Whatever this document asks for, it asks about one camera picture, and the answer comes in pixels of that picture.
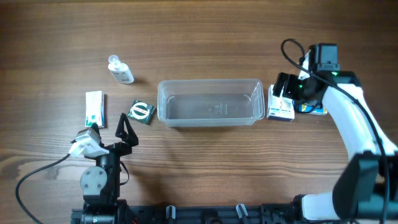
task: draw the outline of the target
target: wooden surface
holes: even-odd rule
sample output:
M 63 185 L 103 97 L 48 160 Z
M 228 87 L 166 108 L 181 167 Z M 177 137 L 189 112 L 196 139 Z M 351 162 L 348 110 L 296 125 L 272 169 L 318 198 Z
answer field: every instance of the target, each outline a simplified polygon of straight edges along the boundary
M 151 1 L 0 5 L 0 223 L 32 223 L 14 188 L 26 173 L 63 157 L 84 128 L 85 92 L 107 94 L 111 144 L 133 100 L 157 104 L 162 80 L 258 78 L 296 73 L 280 43 L 339 46 L 385 133 L 398 142 L 398 5 L 389 1 Z M 291 45 L 289 54 L 299 52 Z M 114 81 L 117 54 L 136 78 Z M 330 116 L 263 119 L 233 128 L 168 128 L 131 121 L 140 145 L 123 157 L 130 205 L 289 202 L 331 190 L 347 153 Z M 44 223 L 68 223 L 83 205 L 79 179 L 94 163 L 69 158 L 28 179 L 21 197 Z

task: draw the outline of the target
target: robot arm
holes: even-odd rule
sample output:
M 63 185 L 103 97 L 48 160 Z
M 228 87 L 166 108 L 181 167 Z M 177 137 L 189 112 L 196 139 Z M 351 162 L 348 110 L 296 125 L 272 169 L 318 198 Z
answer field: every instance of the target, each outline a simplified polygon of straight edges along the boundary
M 398 151 L 383 133 L 364 100 L 363 91 L 353 72 L 341 72 L 335 44 L 317 44 L 310 47 L 302 62 L 303 68 L 336 84 L 356 98 L 369 114 L 381 139 L 390 166 L 396 166 L 394 154 Z M 381 149 L 359 106 L 338 89 L 320 83 L 307 72 L 300 76 L 281 73 L 275 84 L 284 97 L 296 101 L 317 100 L 331 114 L 348 152 L 349 164 L 332 192 L 296 197 L 302 220 L 346 220 L 351 218 L 378 219 L 382 217 L 385 186 L 377 184 L 378 174 L 384 175 Z M 390 168 L 390 192 L 387 217 L 398 218 L 395 200 L 396 171 Z

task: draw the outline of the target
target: plastic bin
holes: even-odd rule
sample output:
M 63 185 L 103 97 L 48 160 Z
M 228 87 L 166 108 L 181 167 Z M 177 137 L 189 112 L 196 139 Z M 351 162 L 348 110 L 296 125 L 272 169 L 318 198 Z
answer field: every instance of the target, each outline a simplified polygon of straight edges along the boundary
M 165 80 L 159 83 L 157 116 L 169 127 L 252 125 L 264 118 L 258 79 Z

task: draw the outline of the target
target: clear storage box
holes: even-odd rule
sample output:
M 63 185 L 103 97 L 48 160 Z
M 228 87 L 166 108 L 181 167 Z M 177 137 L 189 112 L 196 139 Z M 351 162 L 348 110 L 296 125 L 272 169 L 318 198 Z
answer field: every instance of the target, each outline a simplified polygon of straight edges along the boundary
M 251 125 L 264 118 L 258 79 L 165 80 L 159 83 L 157 116 L 169 127 Z

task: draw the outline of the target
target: black and green box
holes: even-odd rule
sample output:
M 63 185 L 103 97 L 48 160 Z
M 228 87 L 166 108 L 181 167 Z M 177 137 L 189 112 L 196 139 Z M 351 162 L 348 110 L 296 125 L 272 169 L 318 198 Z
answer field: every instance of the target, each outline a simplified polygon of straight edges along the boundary
M 149 124 L 155 113 L 155 106 L 139 100 L 134 100 L 129 111 L 129 118 L 135 119 L 144 124 Z

